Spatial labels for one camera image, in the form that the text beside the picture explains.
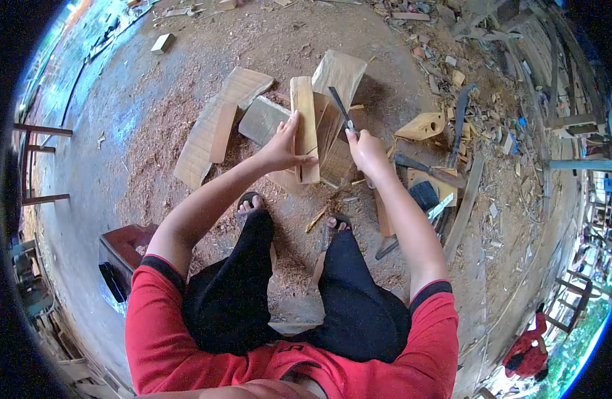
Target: person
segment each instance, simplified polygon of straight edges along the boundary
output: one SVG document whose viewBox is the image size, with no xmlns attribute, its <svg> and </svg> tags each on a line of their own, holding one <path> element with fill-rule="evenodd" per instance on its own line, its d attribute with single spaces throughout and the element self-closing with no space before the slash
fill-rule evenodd
<svg viewBox="0 0 612 399">
<path fill-rule="evenodd" d="M 548 353 L 542 337 L 546 331 L 544 307 L 545 303 L 542 303 L 536 309 L 535 329 L 524 331 L 503 359 L 508 378 L 518 375 L 522 378 L 534 377 L 537 382 L 541 382 L 547 377 Z M 534 341 L 537 342 L 536 346 L 532 346 Z"/>
<path fill-rule="evenodd" d="M 206 183 L 164 219 L 132 278 L 126 356 L 138 395 L 179 398 L 447 398 L 457 372 L 457 324 L 441 244 L 399 181 L 380 139 L 347 131 L 410 268 L 410 306 L 376 285 L 351 221 L 326 220 L 332 239 L 318 288 L 323 323 L 287 338 L 268 325 L 273 220 L 246 193 L 230 256 L 189 279 L 192 248 L 271 171 L 315 164 L 291 153 L 299 114 L 254 156 Z"/>
</svg>

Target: red t-shirt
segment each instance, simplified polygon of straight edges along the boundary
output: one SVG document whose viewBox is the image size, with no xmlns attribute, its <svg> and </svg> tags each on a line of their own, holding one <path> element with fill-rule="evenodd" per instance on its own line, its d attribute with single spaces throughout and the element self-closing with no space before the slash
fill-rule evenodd
<svg viewBox="0 0 612 399">
<path fill-rule="evenodd" d="M 126 356 L 138 395 L 279 380 L 298 364 L 329 399 L 449 398 L 457 373 L 454 296 L 438 292 L 415 311 L 408 342 L 391 364 L 350 361 L 308 343 L 278 341 L 245 356 L 198 349 L 182 320 L 182 295 L 149 266 L 133 275 L 126 315 Z"/>
<path fill-rule="evenodd" d="M 541 349 L 539 349 L 538 346 L 532 346 L 532 343 L 546 331 L 546 328 L 545 315 L 543 313 L 537 313 L 536 328 L 534 330 L 524 331 L 503 359 L 503 366 L 505 366 L 513 355 L 525 353 L 517 370 L 505 369 L 508 378 L 515 374 L 521 378 L 533 377 L 541 371 L 543 364 L 547 361 L 547 353 L 541 353 Z"/>
</svg>

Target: black sleeve trim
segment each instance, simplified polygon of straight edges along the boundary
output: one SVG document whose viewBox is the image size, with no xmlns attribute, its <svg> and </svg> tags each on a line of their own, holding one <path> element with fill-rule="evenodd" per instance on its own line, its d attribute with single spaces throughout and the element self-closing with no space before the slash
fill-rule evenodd
<svg viewBox="0 0 612 399">
<path fill-rule="evenodd" d="M 410 303 L 410 307 L 408 311 L 410 312 L 410 317 L 413 316 L 413 313 L 426 299 L 431 296 L 438 294 L 440 292 L 450 292 L 452 294 L 452 285 L 446 281 L 434 282 L 430 285 L 426 285 L 424 289 L 422 289 Z"/>
<path fill-rule="evenodd" d="M 142 258 L 141 265 L 151 267 L 160 272 L 160 274 L 166 277 L 168 281 L 173 283 L 173 285 L 175 286 L 175 288 L 178 289 L 180 294 L 184 296 L 184 292 L 186 292 L 186 282 L 184 281 L 182 276 L 180 276 L 177 270 L 175 270 L 170 264 L 168 264 L 168 262 L 156 256 L 147 255 Z"/>
</svg>

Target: toe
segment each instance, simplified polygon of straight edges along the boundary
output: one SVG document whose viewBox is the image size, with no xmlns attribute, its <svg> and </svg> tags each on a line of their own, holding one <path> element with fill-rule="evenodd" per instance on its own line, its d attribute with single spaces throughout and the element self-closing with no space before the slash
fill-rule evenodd
<svg viewBox="0 0 612 399">
<path fill-rule="evenodd" d="M 259 196 L 253 196 L 253 207 L 259 208 L 262 206 L 262 199 Z"/>
</svg>

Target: green foliage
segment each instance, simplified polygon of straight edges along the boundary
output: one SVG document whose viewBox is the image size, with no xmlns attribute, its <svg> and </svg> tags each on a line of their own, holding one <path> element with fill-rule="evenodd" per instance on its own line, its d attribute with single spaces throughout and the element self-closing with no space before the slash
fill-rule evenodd
<svg viewBox="0 0 612 399">
<path fill-rule="evenodd" d="M 586 317 L 579 321 L 569 336 L 563 332 L 556 338 L 556 346 L 548 360 L 548 377 L 541 382 L 534 399 L 556 399 L 563 395 L 579 373 L 579 360 L 588 352 L 592 338 L 605 321 L 611 305 L 605 300 L 590 301 Z"/>
</svg>

